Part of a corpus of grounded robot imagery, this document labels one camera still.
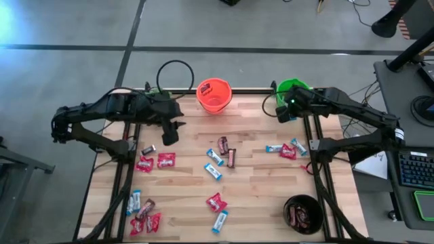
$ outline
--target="computer keyboard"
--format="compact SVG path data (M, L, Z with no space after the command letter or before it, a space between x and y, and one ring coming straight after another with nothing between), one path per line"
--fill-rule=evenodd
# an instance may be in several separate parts
M401 171L401 184L434 189L434 158L412 155L408 152L399 152L399 166Z

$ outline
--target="red bucket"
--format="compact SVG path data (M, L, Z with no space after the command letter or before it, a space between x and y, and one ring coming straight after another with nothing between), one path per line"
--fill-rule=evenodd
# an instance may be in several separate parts
M225 80L209 78L199 84L196 97L208 113L217 115L232 100L232 88Z

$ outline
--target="wooden table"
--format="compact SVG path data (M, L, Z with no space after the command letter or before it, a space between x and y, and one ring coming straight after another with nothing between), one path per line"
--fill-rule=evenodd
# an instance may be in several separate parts
M297 138L307 145L302 119L280 124L276 118L266 116L261 110L265 95L234 95L223 114L212 116L204 112L194 96L179 99L187 122L180 127L179 142L172 146L162 144L162 130L156 126L142 126L138 149L154 144L158 153L176 153L176 166L158 169L151 173L135 171L132 190L142 191L141 201L151 198L156 202L152 214L161 212L162 219L157 233L131 237L130 220L127 218L124 241L157 242L210 242L210 241L322 241L322 230L314 235L300 235L285 224L282 218L283 204L294 195L306 194L317 198L313 177L300 166L310 157L292 161L275 153L266 153L265 145L289 143ZM265 108L274 113L275 101L270 99ZM321 118L324 137L341 138L337 116ZM114 123L104 131L104 136L121 138L123 123ZM218 150L217 139L226 136L229 148L236 148L236 168L219 167L223 174L215 181L203 166L211 162L206 156L209 148ZM157 153L150 157L157 160ZM96 166L109 159L101 154ZM338 204L356 229L367 236L359 197L348 163L334 160L330 164ZM85 203L79 238L88 234L107 210L113 187L116 163L97 169L90 184ZM205 200L220 192L229 205L229 216L219 235L211 228L217 214L211 212ZM117 230L120 210L115 216L113 232ZM336 236L331 211L328 211L332 235Z

